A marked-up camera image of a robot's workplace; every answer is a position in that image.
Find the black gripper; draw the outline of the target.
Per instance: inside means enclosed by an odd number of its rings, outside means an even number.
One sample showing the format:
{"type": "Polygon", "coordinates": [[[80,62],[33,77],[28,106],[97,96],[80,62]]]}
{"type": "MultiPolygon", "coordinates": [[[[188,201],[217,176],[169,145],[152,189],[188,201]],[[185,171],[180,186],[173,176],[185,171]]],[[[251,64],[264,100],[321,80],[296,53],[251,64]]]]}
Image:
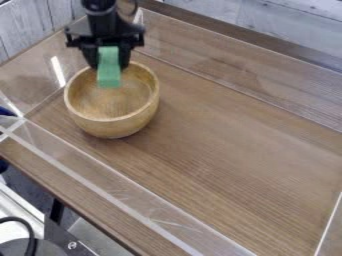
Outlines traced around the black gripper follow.
{"type": "Polygon", "coordinates": [[[97,68],[98,53],[96,46],[118,45],[118,64],[124,70],[129,65],[130,51],[144,45],[145,29],[141,25],[120,24],[113,32],[97,35],[86,23],[73,23],[64,29],[65,46],[80,48],[92,69],[97,68]]]}

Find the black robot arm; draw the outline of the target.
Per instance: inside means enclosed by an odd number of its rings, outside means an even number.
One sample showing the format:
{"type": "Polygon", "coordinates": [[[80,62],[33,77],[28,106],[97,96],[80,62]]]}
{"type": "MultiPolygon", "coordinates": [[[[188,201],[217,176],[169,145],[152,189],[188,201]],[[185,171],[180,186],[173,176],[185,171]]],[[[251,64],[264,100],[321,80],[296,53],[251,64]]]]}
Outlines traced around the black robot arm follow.
{"type": "Polygon", "coordinates": [[[130,51],[144,45],[145,27],[126,21],[117,0],[80,0],[85,18],[64,28],[65,46],[77,48],[88,65],[98,66],[98,48],[118,48],[118,65],[125,69],[130,51]]]}

